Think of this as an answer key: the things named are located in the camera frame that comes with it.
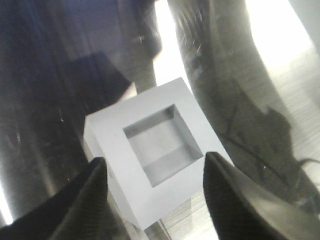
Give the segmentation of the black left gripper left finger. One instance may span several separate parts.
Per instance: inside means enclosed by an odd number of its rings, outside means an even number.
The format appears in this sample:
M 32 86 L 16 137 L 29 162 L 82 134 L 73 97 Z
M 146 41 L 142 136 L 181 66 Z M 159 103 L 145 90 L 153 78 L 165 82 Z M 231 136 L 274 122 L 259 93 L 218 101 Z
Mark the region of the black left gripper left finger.
M 120 240 L 127 232 L 108 196 L 107 165 L 95 157 L 57 194 L 0 229 L 2 240 Z

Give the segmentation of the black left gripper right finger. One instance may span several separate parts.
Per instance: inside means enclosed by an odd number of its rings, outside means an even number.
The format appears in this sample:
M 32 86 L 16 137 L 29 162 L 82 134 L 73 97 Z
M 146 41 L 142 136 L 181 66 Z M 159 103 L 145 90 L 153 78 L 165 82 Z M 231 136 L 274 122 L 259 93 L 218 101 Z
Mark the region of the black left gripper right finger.
M 220 240 L 318 240 L 320 219 L 251 180 L 218 152 L 207 152 L 205 202 Z

